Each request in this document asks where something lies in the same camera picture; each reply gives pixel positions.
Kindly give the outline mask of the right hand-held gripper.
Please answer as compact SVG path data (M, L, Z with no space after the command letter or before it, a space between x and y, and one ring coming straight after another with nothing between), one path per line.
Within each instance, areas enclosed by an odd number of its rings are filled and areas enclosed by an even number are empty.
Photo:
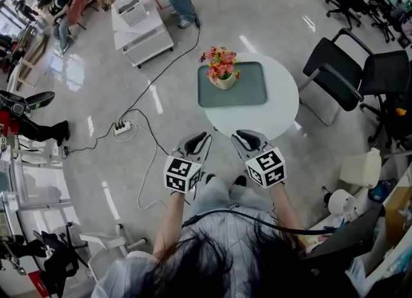
M267 189L286 179L285 159L263 133L239 129L231 135L231 141L245 162L250 179L260 187Z

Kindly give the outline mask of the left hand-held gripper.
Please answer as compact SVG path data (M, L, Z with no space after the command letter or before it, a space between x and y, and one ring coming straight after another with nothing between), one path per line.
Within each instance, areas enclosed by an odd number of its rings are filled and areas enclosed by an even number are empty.
M203 176L203 163L209 155L212 136L206 131L193 133L178 142L167 157L163 175L164 186L187 194Z

